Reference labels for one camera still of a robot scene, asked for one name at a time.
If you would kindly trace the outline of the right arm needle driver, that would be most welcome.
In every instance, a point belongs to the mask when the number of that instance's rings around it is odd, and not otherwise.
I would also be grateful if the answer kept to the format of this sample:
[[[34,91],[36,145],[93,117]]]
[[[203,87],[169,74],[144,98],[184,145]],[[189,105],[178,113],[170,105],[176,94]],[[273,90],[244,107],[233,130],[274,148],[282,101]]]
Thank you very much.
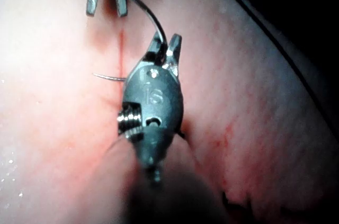
[[[172,140],[183,119],[180,82],[170,70],[151,61],[140,60],[123,84],[122,110],[118,114],[118,134],[137,134]]]

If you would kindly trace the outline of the right arm needle driver jaw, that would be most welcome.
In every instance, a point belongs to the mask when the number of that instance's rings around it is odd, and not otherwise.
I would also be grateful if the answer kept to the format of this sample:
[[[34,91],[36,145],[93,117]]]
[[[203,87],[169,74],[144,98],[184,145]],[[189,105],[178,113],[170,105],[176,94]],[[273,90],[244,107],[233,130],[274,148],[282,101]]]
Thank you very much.
[[[177,33],[173,34],[165,53],[164,63],[162,64],[162,68],[169,70],[174,76],[179,75],[181,44],[182,36]]]
[[[158,32],[155,32],[150,45],[145,53],[145,61],[160,63],[163,58],[163,44]]]

